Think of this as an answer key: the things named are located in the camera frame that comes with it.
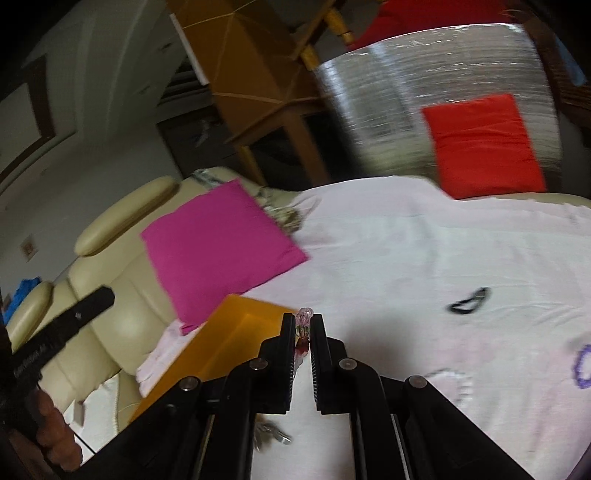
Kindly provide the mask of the person's left hand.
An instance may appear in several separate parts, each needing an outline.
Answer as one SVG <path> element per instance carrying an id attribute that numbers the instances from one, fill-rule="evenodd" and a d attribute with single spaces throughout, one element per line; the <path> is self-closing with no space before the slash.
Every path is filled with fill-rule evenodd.
<path id="1" fill-rule="evenodd" d="M 36 438 L 48 460 L 66 472 L 77 470 L 82 464 L 82 451 L 74 432 L 46 392 L 37 390 L 35 402 L 41 418 Z"/>

